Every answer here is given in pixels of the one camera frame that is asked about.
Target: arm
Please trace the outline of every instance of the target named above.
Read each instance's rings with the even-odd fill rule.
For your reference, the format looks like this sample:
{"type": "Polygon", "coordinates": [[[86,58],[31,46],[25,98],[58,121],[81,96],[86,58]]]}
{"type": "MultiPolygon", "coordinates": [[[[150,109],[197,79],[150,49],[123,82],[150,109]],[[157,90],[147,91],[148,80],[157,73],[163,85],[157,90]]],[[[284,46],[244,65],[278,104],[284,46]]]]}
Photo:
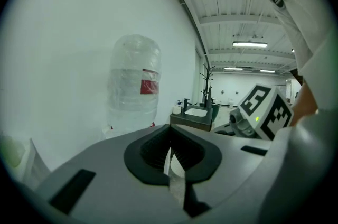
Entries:
{"type": "Polygon", "coordinates": [[[292,110],[294,111],[295,115],[290,126],[295,126],[299,119],[301,119],[303,116],[314,114],[317,108],[317,103],[310,91],[309,86],[306,83],[303,83],[296,101],[292,106],[292,110]]]}

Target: black faucet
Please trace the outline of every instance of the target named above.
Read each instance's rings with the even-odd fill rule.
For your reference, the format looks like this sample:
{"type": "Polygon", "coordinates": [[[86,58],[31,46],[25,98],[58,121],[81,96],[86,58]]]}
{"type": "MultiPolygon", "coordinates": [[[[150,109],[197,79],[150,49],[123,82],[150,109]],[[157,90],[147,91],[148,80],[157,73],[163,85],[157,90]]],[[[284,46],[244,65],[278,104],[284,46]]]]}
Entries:
{"type": "Polygon", "coordinates": [[[187,106],[187,104],[192,105],[191,103],[188,102],[188,100],[189,100],[189,99],[184,98],[183,113],[186,112],[186,106],[187,106]]]}

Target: coat rack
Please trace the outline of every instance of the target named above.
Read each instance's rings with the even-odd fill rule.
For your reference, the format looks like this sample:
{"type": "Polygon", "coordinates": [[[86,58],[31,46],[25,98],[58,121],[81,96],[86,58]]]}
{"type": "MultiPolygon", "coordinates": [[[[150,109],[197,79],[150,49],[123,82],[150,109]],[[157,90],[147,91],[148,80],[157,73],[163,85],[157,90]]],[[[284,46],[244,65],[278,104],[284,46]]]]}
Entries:
{"type": "Polygon", "coordinates": [[[209,80],[213,80],[213,79],[210,79],[212,77],[212,69],[215,68],[215,66],[213,67],[210,67],[209,65],[206,66],[204,64],[204,68],[206,69],[206,76],[204,74],[201,74],[202,76],[204,76],[204,80],[206,81],[205,82],[205,89],[203,91],[201,91],[201,93],[203,93],[203,96],[204,96],[204,107],[206,107],[206,101],[208,99],[208,85],[209,85],[209,80]]]}

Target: bottle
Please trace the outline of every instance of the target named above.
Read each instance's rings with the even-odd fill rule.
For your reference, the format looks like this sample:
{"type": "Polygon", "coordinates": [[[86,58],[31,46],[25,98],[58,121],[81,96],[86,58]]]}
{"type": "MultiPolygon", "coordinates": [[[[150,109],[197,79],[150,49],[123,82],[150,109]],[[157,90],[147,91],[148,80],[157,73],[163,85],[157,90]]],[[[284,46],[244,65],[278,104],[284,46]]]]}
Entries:
{"type": "Polygon", "coordinates": [[[141,35],[117,41],[108,80],[108,125],[114,136],[150,127],[155,119],[161,77],[161,51],[141,35]]]}

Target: green object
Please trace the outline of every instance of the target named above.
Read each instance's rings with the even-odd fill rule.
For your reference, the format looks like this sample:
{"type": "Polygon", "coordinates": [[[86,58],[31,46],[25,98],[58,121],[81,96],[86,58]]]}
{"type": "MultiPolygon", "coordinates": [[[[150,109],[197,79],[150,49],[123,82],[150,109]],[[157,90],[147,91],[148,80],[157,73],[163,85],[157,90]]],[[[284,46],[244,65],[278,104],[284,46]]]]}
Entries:
{"type": "Polygon", "coordinates": [[[212,107],[212,121],[214,122],[220,110],[220,105],[211,104],[211,107],[212,107]]]}

